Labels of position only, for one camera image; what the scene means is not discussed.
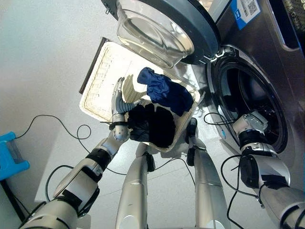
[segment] dark clothing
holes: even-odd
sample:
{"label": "dark clothing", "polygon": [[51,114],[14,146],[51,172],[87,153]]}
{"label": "dark clothing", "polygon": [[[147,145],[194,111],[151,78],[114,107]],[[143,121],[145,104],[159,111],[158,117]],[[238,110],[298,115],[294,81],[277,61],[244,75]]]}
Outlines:
{"label": "dark clothing", "polygon": [[174,83],[165,75],[154,73],[146,67],[140,71],[138,83],[147,84],[147,95],[152,102],[170,107],[171,111],[182,116],[184,111],[189,111],[193,105],[192,95],[178,83]]}
{"label": "dark clothing", "polygon": [[137,105],[128,113],[128,127],[133,130],[130,139],[138,142],[151,142],[158,147],[168,148],[173,143],[175,123],[170,111],[154,105]]}

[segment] washing machine door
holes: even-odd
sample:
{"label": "washing machine door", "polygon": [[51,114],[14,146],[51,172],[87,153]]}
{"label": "washing machine door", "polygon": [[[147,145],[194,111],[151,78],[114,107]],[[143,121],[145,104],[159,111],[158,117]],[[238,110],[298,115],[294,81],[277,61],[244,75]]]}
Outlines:
{"label": "washing machine door", "polygon": [[130,50],[160,67],[209,62],[220,50],[216,24],[197,0],[102,0]]}

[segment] blue clothing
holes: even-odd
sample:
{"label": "blue clothing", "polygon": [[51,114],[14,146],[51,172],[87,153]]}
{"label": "blue clothing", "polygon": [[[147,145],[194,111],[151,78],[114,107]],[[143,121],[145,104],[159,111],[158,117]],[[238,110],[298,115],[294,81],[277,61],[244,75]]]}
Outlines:
{"label": "blue clothing", "polygon": [[137,79],[138,83],[147,84],[147,95],[153,103],[170,107],[171,111],[182,116],[193,105],[192,95],[178,83],[172,82],[165,75],[154,73],[153,69],[143,68]]}

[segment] label sticker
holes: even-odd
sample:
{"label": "label sticker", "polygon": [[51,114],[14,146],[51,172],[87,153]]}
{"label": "label sticker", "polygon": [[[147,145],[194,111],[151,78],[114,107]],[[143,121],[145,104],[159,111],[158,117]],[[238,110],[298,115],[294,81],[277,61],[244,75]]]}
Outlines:
{"label": "label sticker", "polygon": [[239,30],[261,12],[257,0],[233,0],[231,2],[231,9]]}

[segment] laundry basket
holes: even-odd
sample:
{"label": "laundry basket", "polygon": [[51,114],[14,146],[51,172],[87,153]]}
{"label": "laundry basket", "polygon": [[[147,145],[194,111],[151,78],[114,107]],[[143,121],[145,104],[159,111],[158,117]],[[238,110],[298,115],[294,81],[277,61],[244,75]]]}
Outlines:
{"label": "laundry basket", "polygon": [[[184,112],[181,117],[172,112],[176,130],[173,143],[168,148],[157,147],[152,143],[145,142],[162,152],[168,152],[174,147],[194,114],[200,95],[194,87],[183,83],[157,65],[114,42],[106,42],[102,46],[81,97],[80,109],[99,121],[111,122],[112,93],[117,80],[120,77],[125,77],[122,86],[123,99],[126,102],[134,102],[146,94],[147,86],[137,83],[137,77],[144,67],[154,69],[157,74],[168,76],[173,82],[184,86],[193,97],[194,103],[189,112]],[[144,96],[144,99],[142,105],[151,103],[148,96]]]}

